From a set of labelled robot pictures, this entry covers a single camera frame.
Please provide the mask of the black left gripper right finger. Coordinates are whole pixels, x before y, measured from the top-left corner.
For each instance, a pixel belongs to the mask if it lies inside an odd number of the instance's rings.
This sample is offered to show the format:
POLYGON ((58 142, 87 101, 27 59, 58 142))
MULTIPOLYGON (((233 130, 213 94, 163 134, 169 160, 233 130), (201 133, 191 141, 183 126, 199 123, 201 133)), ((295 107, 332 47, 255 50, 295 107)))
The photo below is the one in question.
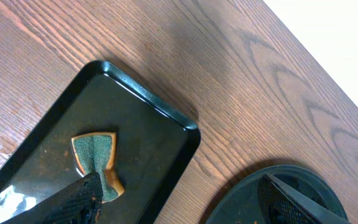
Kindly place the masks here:
POLYGON ((263 175, 257 196, 266 223, 350 224, 274 175, 263 175))

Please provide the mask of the orange sponge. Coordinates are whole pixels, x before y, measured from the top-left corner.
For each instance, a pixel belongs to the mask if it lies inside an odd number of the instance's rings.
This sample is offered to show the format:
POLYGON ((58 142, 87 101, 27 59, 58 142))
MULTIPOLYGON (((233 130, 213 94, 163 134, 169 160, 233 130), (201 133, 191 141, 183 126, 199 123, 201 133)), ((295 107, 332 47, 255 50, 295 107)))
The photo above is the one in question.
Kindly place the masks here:
POLYGON ((120 197, 125 188, 114 164, 117 151, 117 134, 95 132, 71 138, 71 148, 79 172, 85 176, 96 172, 100 176, 104 203, 120 197))

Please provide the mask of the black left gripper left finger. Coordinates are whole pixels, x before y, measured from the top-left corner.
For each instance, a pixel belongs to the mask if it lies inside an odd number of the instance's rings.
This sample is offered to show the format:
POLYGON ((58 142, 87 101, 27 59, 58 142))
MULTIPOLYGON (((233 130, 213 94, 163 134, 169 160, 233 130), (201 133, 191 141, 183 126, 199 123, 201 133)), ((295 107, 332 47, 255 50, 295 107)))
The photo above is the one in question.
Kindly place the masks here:
POLYGON ((100 176, 92 172, 3 224, 96 224, 102 197, 100 176))

